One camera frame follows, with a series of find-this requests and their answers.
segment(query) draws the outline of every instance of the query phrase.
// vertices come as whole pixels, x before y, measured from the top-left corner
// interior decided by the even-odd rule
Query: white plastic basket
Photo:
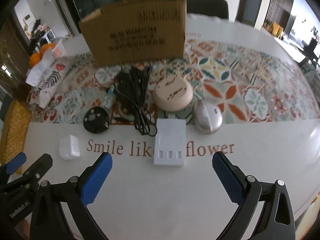
[[[63,47],[62,40],[60,40],[56,46],[52,50],[52,55],[55,59],[63,57],[63,55],[66,53],[66,50]]]

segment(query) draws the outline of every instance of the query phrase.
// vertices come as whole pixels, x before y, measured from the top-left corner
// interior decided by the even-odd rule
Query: floral tile pattern
[[[188,80],[194,97],[176,117],[192,123],[192,106],[205,98],[219,106],[223,123],[281,122],[320,118],[320,109],[305,77],[297,65],[263,52],[216,41],[188,39],[183,58],[141,62],[150,65],[145,109],[151,120],[167,117],[153,100],[153,90],[167,75]],[[76,63],[61,82],[45,109],[36,108],[33,122],[82,123],[93,106],[103,106],[112,124],[133,124],[133,116],[116,102],[114,78],[129,64],[98,68],[90,53],[78,55]]]

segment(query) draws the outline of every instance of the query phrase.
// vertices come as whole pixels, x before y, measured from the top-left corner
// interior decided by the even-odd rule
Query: yellow woven basket
[[[17,100],[10,104],[0,140],[0,162],[2,165],[23,151],[30,118],[31,111]],[[21,167],[16,173],[21,174]]]

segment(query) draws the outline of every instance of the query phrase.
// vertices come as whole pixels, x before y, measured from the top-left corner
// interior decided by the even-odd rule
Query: black round device
[[[109,128],[109,115],[102,107],[91,108],[84,116],[84,128],[90,133],[102,133]]]

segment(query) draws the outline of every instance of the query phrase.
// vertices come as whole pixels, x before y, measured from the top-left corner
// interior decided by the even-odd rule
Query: silver computer mouse
[[[196,101],[193,105],[192,113],[195,124],[202,133],[212,134],[222,124],[220,108],[207,100],[200,99]]]

